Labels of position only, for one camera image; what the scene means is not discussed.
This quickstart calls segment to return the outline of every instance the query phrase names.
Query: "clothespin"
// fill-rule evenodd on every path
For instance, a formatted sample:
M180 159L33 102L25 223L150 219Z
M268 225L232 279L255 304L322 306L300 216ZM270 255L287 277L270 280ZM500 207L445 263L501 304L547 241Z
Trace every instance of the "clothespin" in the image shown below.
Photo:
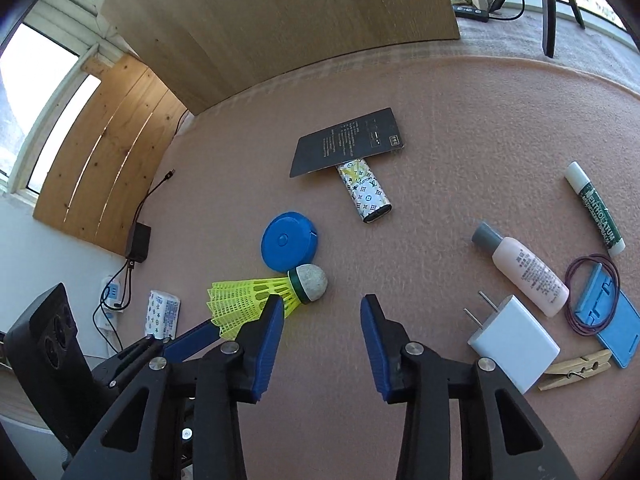
M611 350L601 350L595 354L585 355L556 363L545 370L545 374L560 375L561 377L548 379L538 384L541 391L564 386L565 384L575 383L583 379L588 379L601 372L609 370L611 364Z

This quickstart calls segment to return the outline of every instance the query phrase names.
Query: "charger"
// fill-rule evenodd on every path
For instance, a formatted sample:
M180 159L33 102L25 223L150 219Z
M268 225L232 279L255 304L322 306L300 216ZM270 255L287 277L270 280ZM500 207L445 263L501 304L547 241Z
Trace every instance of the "charger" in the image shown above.
M495 312L480 323L465 309L480 326L469 339L469 346L480 357L493 359L524 394L558 356L560 347L515 296L495 306L485 294L480 295Z

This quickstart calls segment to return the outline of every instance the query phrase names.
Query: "power strip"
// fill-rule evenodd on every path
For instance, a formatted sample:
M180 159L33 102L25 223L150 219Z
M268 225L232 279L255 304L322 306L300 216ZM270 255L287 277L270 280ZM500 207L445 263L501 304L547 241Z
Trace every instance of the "power strip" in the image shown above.
M476 9L475 7L454 5L453 12L457 18L468 18L476 20L476 22L488 22L489 13L486 10Z

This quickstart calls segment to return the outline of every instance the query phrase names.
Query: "lotion bottle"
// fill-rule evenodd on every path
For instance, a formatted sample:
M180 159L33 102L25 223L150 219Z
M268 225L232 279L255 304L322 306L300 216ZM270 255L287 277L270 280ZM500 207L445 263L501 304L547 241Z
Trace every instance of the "lotion bottle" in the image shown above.
M471 241L491 254L500 272L545 313L555 316L565 304L569 289L534 253L515 238L503 237L482 222Z

